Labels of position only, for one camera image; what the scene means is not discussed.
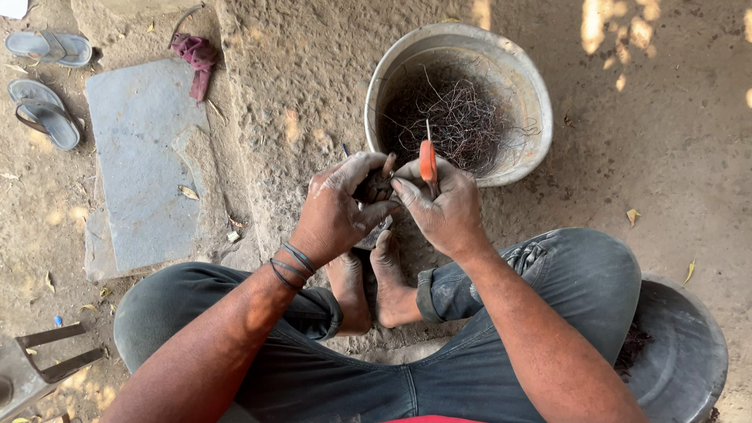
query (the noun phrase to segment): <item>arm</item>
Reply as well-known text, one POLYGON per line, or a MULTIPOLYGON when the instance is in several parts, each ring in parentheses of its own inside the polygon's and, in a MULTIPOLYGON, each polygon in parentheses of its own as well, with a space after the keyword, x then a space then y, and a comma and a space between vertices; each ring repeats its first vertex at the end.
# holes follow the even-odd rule
POLYGON ((441 190, 436 201, 426 195, 417 161, 397 171, 393 187, 423 235, 475 284, 538 412, 550 423, 647 422, 608 362, 490 244, 472 174, 446 160, 436 162, 441 190))
MULTIPOLYGON (((308 198, 290 244, 319 268, 347 251, 388 214, 395 202, 358 210, 352 194, 384 154, 357 154, 311 179, 308 198)), ((275 259, 305 269, 287 253, 275 259)), ((290 283, 305 283, 276 266, 290 283)), ((102 423, 216 421, 232 402, 256 353, 297 291, 269 264, 165 342, 125 384, 102 423)))

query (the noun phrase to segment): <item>foot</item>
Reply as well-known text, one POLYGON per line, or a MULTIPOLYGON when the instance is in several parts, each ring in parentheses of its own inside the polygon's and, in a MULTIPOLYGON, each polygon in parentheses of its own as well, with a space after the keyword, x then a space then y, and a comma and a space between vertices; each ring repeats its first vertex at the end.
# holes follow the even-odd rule
POLYGON ((337 336, 365 335, 371 329, 371 313, 363 290, 363 265, 347 252, 325 265, 332 293, 342 310, 337 336))
POLYGON ((371 251, 378 291, 376 293, 376 315, 379 323, 386 327, 422 321, 420 310, 415 302, 417 289, 408 285, 405 274, 399 266, 399 243, 392 231, 383 231, 371 251))

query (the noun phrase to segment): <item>dirt ground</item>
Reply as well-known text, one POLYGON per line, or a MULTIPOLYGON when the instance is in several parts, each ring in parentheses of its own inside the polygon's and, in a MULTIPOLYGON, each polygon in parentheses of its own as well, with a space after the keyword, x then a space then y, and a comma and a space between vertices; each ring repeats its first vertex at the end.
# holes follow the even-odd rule
MULTIPOLYGON (((172 57, 166 41, 180 13, 112 14, 99 0, 48 0, 23 20, 0 20, 4 36, 43 29, 86 36, 101 59, 68 69, 0 49, 0 81, 33 78, 86 122, 73 151, 55 149, 0 102, 0 335, 48 330, 53 316, 80 321, 76 342, 39 348, 42 366, 105 345, 109 359, 70 378, 34 412, 68 411, 97 421, 128 373, 112 340, 113 316, 141 277, 98 283, 83 272, 84 219, 102 201, 84 93, 95 73, 172 57), (152 32, 147 32, 154 22, 152 32), (43 282, 50 272, 56 292, 43 282), (112 294, 101 298, 99 289, 112 294), (93 304, 96 313, 79 308, 93 304)), ((720 419, 752 421, 752 3, 729 0, 415 0, 325 2, 215 0, 182 25, 223 50, 209 92, 229 118, 209 114, 228 208, 243 231, 238 266, 255 267, 286 240, 317 170, 366 150, 362 108, 379 59, 402 35, 456 18, 519 44, 538 66, 553 105, 553 143, 527 178, 481 190, 484 223, 502 247, 558 227, 618 236, 641 268, 679 282, 710 309, 729 347, 720 419), (568 114, 575 127, 566 126, 568 114), (642 216, 630 229, 625 212, 642 216)), ((396 218, 403 267, 414 279, 447 262, 396 218)), ((219 260, 208 252, 204 259, 219 260)), ((326 285, 319 274, 314 283, 326 285)), ((368 357, 450 336, 461 326, 375 327, 329 346, 368 357)))

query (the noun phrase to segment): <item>forearm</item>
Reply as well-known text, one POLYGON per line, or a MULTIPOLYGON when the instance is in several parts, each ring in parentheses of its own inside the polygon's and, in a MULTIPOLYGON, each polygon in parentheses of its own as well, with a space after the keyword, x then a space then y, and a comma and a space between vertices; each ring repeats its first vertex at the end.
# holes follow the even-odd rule
POLYGON ((457 263, 478 289, 517 379, 546 421, 647 421, 600 353, 490 245, 457 263))
POLYGON ((295 294, 259 268, 146 360, 102 423, 216 421, 295 294))

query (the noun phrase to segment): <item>flip-flop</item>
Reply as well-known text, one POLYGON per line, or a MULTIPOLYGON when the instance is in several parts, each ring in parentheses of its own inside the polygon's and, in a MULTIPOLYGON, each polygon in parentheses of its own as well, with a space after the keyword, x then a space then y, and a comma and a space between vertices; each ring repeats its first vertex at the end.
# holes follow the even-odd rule
POLYGON ((21 123, 49 136, 60 150, 70 150, 78 144, 78 128, 60 97, 49 87, 30 79, 16 79, 8 84, 8 95, 16 102, 16 117, 21 123), (29 119, 21 117, 19 110, 29 119))
POLYGON ((5 39, 5 47, 16 56, 58 63, 69 68, 86 65, 92 58, 89 40, 78 35, 53 34, 49 31, 14 32, 5 39))

